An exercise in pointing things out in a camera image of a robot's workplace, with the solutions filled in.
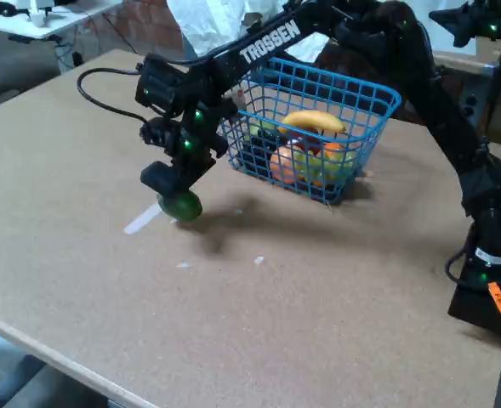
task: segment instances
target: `orange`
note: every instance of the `orange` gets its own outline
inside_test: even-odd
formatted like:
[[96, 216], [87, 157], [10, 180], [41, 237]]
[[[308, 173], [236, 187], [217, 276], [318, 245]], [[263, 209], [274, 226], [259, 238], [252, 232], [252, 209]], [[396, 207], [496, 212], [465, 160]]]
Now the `orange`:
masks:
[[281, 146], [270, 157], [269, 169], [271, 175], [278, 181], [286, 184], [295, 183], [296, 179], [302, 179], [301, 174], [296, 174], [293, 170], [293, 156], [301, 156], [305, 153], [298, 146]]

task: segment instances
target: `black cable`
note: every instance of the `black cable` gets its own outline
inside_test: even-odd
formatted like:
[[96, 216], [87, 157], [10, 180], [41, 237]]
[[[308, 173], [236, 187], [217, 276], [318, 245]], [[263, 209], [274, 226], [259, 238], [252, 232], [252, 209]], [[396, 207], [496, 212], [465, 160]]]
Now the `black cable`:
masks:
[[[100, 43], [99, 29], [97, 28], [97, 24], [95, 24], [94, 18], [92, 17], [92, 15], [90, 13], [88, 13], [83, 8], [80, 8], [77, 12], [82, 12], [82, 13], [86, 14], [89, 17], [88, 21], [91, 21], [91, 24], [94, 25], [95, 38], [97, 38], [97, 55], [100, 55], [103, 47], [102, 47], [102, 45]], [[55, 9], [52, 9], [52, 13], [54, 13], [54, 14], [75, 14], [74, 11], [70, 11], [70, 10], [55, 10]]]
[[112, 28], [114, 29], [114, 31], [117, 33], [118, 36], [120, 36], [120, 38], [133, 50], [133, 52], [137, 55], [139, 55], [139, 53], [137, 53], [137, 51], [133, 48], [133, 46], [131, 45], [131, 43], [128, 41], [128, 39], [126, 37], [123, 36], [123, 34], [116, 28], [115, 25], [112, 24], [112, 22], [110, 20], [108, 20], [106, 18], [106, 16], [104, 14], [102, 14], [103, 18], [106, 20], [106, 22], [108, 24], [110, 24], [112, 26]]
[[[445, 264], [445, 274], [448, 276], [448, 279], [456, 283], [457, 285], [466, 288], [466, 289], [471, 289], [472, 291], [476, 292], [487, 292], [488, 291], [488, 284], [483, 284], [482, 286], [477, 286], [473, 285], [465, 280], [462, 280], [456, 276], [453, 275], [451, 272], [451, 267], [453, 264], [458, 261], [461, 257], [463, 257], [464, 254], [467, 254], [470, 249], [470, 236], [471, 233], [474, 230], [474, 226], [471, 226], [470, 231], [468, 232], [468, 236], [465, 239], [464, 246], [462, 246], [462, 249], [460, 249], [458, 252], [456, 252], [454, 255], [452, 255], [447, 263]], [[496, 283], [501, 286], [501, 280], [496, 281]]]
[[97, 72], [108, 72], [108, 73], [111, 73], [111, 74], [131, 75], [131, 76], [138, 76], [138, 75], [140, 75], [140, 72], [138, 72], [138, 71], [116, 70], [116, 69], [113, 69], [113, 68], [93, 68], [91, 70], [87, 70], [87, 71], [83, 72], [82, 74], [80, 74], [80, 76], [77, 79], [77, 89], [78, 89], [78, 92], [80, 92], [80, 94], [82, 94], [82, 96], [86, 100], [88, 100], [89, 102], [91, 102], [92, 104], [97, 105], [97, 106], [99, 106], [99, 107], [101, 107], [103, 109], [106, 109], [107, 111], [110, 111], [110, 112], [113, 112], [113, 113], [117, 113], [118, 115], [124, 115], [124, 116], [128, 116], [128, 117], [132, 117], [133, 119], [137, 119], [137, 120], [143, 122], [147, 126], [148, 125], [148, 121], [144, 117], [142, 117], [140, 115], [137, 115], [136, 113], [127, 112], [126, 110], [114, 108], [113, 106], [109, 106], [107, 104], [104, 104], [104, 103], [98, 101], [97, 99], [93, 98], [88, 93], [86, 93], [86, 91], [83, 90], [83, 88], [82, 88], [82, 81], [83, 81], [83, 79], [85, 77], [87, 77], [88, 75], [91, 75], [91, 74], [94, 74], [94, 73], [97, 73]]

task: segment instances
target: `wire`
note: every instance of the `wire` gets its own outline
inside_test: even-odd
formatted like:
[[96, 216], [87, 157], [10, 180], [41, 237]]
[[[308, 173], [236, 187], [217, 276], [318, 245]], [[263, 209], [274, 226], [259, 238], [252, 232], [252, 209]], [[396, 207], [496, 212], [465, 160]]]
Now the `wire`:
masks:
[[130, 75], [130, 76], [138, 76], [138, 75], [140, 75], [140, 72], [138, 72], [138, 71], [116, 70], [116, 69], [113, 69], [113, 68], [93, 68], [91, 70], [87, 70], [87, 71], [83, 72], [82, 74], [80, 74], [80, 76], [77, 79], [77, 89], [78, 89], [78, 92], [80, 92], [80, 94], [82, 94], [82, 96], [87, 101], [91, 102], [92, 104], [97, 105], [100, 108], [106, 109], [107, 111], [110, 111], [110, 112], [113, 112], [113, 113], [117, 113], [118, 115], [124, 115], [124, 116], [128, 116], [128, 117], [132, 117], [133, 119], [137, 119], [137, 120], [143, 122], [146, 126], [148, 126], [148, 121], [144, 117], [142, 117], [140, 115], [137, 115], [136, 113], [128, 112], [126, 110], [114, 108], [113, 106], [109, 106], [107, 104], [104, 104], [103, 102], [98, 101], [97, 99], [93, 98], [86, 91], [83, 90], [83, 88], [82, 88], [82, 81], [83, 81], [83, 79], [85, 77], [87, 77], [87, 76], [89, 76], [91, 74], [97, 73], [97, 72], [108, 72], [108, 73], [111, 73], [111, 74]]
[[139, 53], [137, 53], [137, 51], [133, 48], [133, 46], [131, 45], [131, 43], [128, 41], [128, 39], [126, 37], [123, 36], [123, 34], [116, 28], [115, 25], [112, 24], [112, 22], [110, 20], [108, 20], [106, 18], [106, 16], [104, 14], [102, 14], [103, 18], [106, 20], [106, 22], [108, 24], [110, 24], [112, 26], [112, 28], [114, 29], [114, 31], [117, 33], [118, 36], [120, 36], [120, 38], [133, 50], [133, 52], [137, 55], [139, 55]]
[[56, 48], [63, 48], [63, 47], [68, 47], [69, 49], [62, 55], [55, 55], [55, 58], [58, 60], [58, 62], [60, 62], [61, 64], [63, 64], [65, 66], [65, 68], [68, 68], [68, 69], [72, 69], [74, 68], [74, 66], [70, 66], [68, 65], [64, 60], [63, 58], [65, 58], [67, 55], [71, 54], [72, 51], [74, 51], [74, 48], [76, 47], [77, 45], [77, 33], [78, 33], [78, 27], [75, 26], [74, 27], [74, 37], [72, 38], [72, 42], [68, 43], [68, 44], [62, 44], [61, 41], [58, 41], [57, 42], [57, 45], [55, 45]]
[[[101, 51], [103, 49], [103, 46], [100, 42], [99, 29], [97, 28], [97, 24], [95, 23], [93, 16], [90, 13], [88, 13], [86, 10], [84, 10], [83, 8], [79, 8], [78, 10], [76, 10], [76, 13], [78, 13], [78, 12], [86, 14], [88, 16], [88, 21], [91, 21], [91, 24], [93, 24], [95, 38], [97, 38], [97, 55], [100, 55]], [[55, 14], [75, 14], [74, 11], [70, 11], [70, 10], [54, 10], [54, 9], [52, 9], [52, 13], [55, 13]]]
[[[461, 257], [463, 257], [463, 255], [465, 253], [467, 253], [470, 249], [470, 237], [471, 237], [471, 234], [473, 233], [474, 231], [474, 228], [475, 226], [472, 225], [471, 228], [470, 228], [470, 231], [468, 232], [468, 236], [466, 237], [465, 239], [465, 243], [464, 243], [464, 246], [462, 246], [462, 249], [460, 249], [458, 252], [456, 252], [454, 255], [452, 255], [447, 263], [445, 264], [445, 274], [448, 276], [448, 279], [450, 279], [451, 281], [453, 281], [454, 283], [456, 283], [457, 285], [461, 286], [461, 287], [464, 287], [466, 289], [471, 289], [472, 291], [476, 291], [476, 292], [486, 292], [488, 290], [488, 284], [483, 284], [482, 286], [477, 286], [477, 285], [474, 285], [474, 284], [471, 284], [469, 283], [468, 281], [466, 280], [462, 280], [456, 276], [453, 275], [453, 273], [451, 272], [451, 267], [453, 266], [453, 264], [458, 261]], [[496, 281], [496, 283], [501, 286], [501, 279]]]

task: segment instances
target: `green ball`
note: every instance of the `green ball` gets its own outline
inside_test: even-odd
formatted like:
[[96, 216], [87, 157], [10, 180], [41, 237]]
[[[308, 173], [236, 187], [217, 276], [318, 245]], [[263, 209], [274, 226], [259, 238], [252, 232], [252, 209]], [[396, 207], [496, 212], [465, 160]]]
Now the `green ball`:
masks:
[[177, 221], [190, 222], [202, 214], [202, 205], [199, 197], [191, 191], [186, 191], [175, 197], [158, 196], [159, 207], [169, 217]]

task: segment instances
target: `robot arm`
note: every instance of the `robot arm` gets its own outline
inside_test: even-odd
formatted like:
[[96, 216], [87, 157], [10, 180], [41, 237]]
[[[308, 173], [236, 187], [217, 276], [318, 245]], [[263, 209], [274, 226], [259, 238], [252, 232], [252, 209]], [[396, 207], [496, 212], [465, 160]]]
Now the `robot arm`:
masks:
[[[477, 0], [472, 7], [480, 13], [487, 9], [490, 14], [492, 1]], [[450, 10], [450, 15], [459, 17], [471, 10], [466, 6]], [[227, 142], [216, 131], [237, 108], [223, 94], [248, 71], [313, 32], [360, 52], [403, 89], [453, 165], [462, 189], [462, 205], [474, 219], [464, 248], [457, 254], [458, 258], [466, 255], [463, 279], [454, 278], [448, 270], [455, 258], [447, 264], [447, 274], [458, 288], [472, 292], [486, 293], [491, 282], [501, 285], [501, 161], [490, 153], [487, 140], [477, 134], [442, 88], [428, 34], [403, 2], [290, 0], [283, 13], [264, 25], [250, 27], [243, 38], [190, 62], [187, 72], [173, 68], [159, 56], [148, 55], [139, 66], [135, 98], [160, 116], [142, 127], [141, 136], [147, 144], [162, 147], [173, 160], [171, 166], [160, 161], [151, 164], [142, 172], [141, 181], [164, 197], [187, 193], [214, 165], [210, 150], [216, 151], [217, 157], [227, 151]], [[180, 115], [180, 122], [173, 120]]]

